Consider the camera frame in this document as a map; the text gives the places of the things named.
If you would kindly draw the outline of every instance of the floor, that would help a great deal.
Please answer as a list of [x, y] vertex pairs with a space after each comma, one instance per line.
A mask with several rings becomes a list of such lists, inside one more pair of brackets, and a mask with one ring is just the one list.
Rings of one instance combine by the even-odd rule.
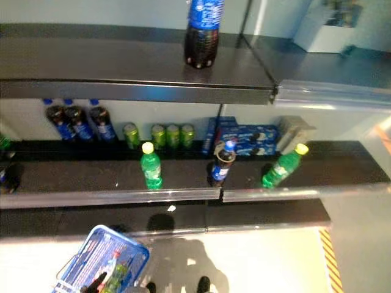
[[[154, 281], [159, 293], [193, 293], [203, 275], [211, 279], [214, 293], [329, 293], [316, 228], [204, 233], [139, 241], [152, 249], [143, 284]], [[80, 238], [69, 236], [29, 242], [3, 239], [2, 290], [51, 292], [56, 272], [81, 244]]]
[[[391, 178], [390, 140], [382, 142], [370, 132], [361, 142]], [[331, 237], [345, 293], [391, 292], [391, 190], [322, 201], [332, 220]]]

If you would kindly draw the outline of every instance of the soda can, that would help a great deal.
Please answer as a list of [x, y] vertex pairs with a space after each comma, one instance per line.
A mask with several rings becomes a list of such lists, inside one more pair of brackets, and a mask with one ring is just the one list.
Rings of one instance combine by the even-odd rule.
[[136, 150], [140, 146], [140, 135], [136, 125], [133, 123], [126, 124], [122, 130], [128, 147], [131, 150]]
[[179, 127], [175, 124], [171, 124], [167, 127], [167, 144], [170, 148], [179, 147]]
[[184, 148], [191, 148], [194, 140], [194, 127], [191, 124], [185, 124], [181, 127], [181, 144]]
[[156, 150], [161, 150], [166, 146], [166, 131], [164, 126], [155, 124], [151, 129], [153, 146]]

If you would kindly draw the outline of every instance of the wall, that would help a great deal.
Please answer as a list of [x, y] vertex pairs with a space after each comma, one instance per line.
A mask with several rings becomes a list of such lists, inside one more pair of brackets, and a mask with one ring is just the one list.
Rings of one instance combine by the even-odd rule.
[[[75, 100], [75, 103], [89, 107], [86, 100]], [[219, 108], [217, 104], [133, 101], [101, 101], [101, 104], [109, 110], [120, 139], [123, 139], [123, 126], [131, 121], [139, 127], [142, 139], [150, 138], [150, 128], [154, 123], [192, 123], [196, 128], [196, 139], [202, 140], [207, 117], [216, 116]], [[314, 140], [360, 140], [374, 125], [389, 117], [387, 114], [367, 112], [256, 105], [225, 105], [223, 115], [235, 116], [239, 124], [274, 124], [281, 115], [300, 115], [308, 124], [318, 128]], [[45, 118], [44, 106], [38, 99], [1, 99], [0, 119], [22, 139], [60, 139]]]
[[[75, 100], [75, 104], [90, 107], [86, 100]], [[217, 104], [183, 104], [133, 101], [101, 101], [109, 110], [114, 129], [123, 139], [122, 128], [128, 123], [135, 123], [141, 139], [150, 139], [150, 129], [155, 123], [191, 123], [195, 127], [195, 139], [202, 140], [208, 118], [217, 115]], [[45, 107], [39, 99], [1, 99], [0, 131], [13, 139], [15, 134], [24, 140], [58, 140], [60, 136], [46, 119]]]
[[[221, 32], [238, 32], [247, 0], [225, 0]], [[2, 23], [79, 23], [185, 29], [186, 0], [2, 0]]]
[[[225, 0], [221, 32], [238, 33], [248, 0]], [[293, 38], [312, 0], [253, 0], [247, 34]], [[359, 0], [364, 7], [352, 43], [391, 51], [391, 1]], [[264, 14], [259, 17], [261, 5]], [[2, 0], [0, 23], [113, 24], [185, 29], [186, 0]]]

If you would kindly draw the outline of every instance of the yellow bottle cap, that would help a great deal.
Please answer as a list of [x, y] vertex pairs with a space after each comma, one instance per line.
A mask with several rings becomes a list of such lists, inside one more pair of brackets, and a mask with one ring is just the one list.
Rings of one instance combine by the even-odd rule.
[[151, 142], [145, 142], [142, 144], [142, 152], [144, 154], [153, 153], [153, 144]]
[[306, 145], [303, 145], [302, 143], [298, 143], [298, 145], [296, 145], [296, 148], [294, 149], [297, 154], [301, 155], [308, 153], [308, 150], [308, 147]]

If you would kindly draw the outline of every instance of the basket handle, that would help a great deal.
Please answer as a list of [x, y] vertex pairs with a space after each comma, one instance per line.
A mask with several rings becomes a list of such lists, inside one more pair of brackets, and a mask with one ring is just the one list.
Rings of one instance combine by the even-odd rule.
[[57, 285], [58, 284], [61, 284], [62, 286], [66, 287], [66, 288], [69, 288], [71, 289], [73, 292], [77, 292], [79, 293], [80, 291], [77, 290], [75, 287], [73, 287], [71, 284], [68, 284], [67, 282], [61, 280], [60, 278], [60, 273], [67, 267], [67, 265], [69, 265], [69, 263], [75, 258], [77, 257], [77, 254], [76, 255], [73, 255], [68, 261], [66, 264], [63, 265], [63, 267], [58, 271], [58, 273], [56, 274], [56, 280], [57, 280], [57, 284], [53, 287], [53, 289], [56, 291], [56, 292], [61, 292], [61, 293], [69, 293], [68, 291], [62, 289], [62, 288], [58, 288]]

